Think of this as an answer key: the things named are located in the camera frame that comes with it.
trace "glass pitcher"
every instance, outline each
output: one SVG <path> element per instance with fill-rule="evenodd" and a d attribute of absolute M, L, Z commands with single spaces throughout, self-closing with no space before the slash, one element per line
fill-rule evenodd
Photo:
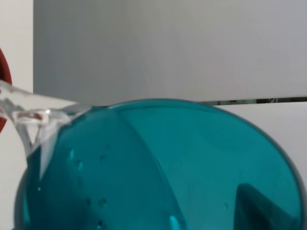
<path fill-rule="evenodd" d="M 242 118 L 181 100 L 68 104 L 0 82 L 28 165 L 15 230 L 306 229 L 294 165 Z"/>

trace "transparent glass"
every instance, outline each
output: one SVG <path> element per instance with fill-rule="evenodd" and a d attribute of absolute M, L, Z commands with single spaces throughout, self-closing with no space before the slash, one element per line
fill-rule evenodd
<path fill-rule="evenodd" d="M 0 89 L 28 162 L 16 230 L 305 229 L 294 166 L 233 114 L 179 100 L 48 109 L 69 103 Z"/>

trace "teal glass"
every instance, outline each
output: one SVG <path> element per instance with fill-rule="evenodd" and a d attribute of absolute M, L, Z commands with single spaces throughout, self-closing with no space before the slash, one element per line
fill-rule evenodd
<path fill-rule="evenodd" d="M 286 154 L 251 123 L 197 103 L 93 107 L 27 161 L 16 230 L 305 229 Z"/>

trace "gray wall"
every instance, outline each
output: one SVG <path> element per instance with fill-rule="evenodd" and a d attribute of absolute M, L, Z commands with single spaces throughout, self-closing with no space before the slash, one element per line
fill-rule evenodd
<path fill-rule="evenodd" d="M 35 0 L 34 91 L 91 104 L 307 95 L 302 0 Z"/>

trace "red object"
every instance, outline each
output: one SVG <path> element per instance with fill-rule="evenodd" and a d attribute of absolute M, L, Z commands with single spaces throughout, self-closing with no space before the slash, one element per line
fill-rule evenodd
<path fill-rule="evenodd" d="M 9 84 L 12 84 L 11 73 L 9 65 L 0 49 L 0 80 L 3 80 Z M 0 118 L 0 132 L 2 131 L 5 125 L 6 119 Z"/>

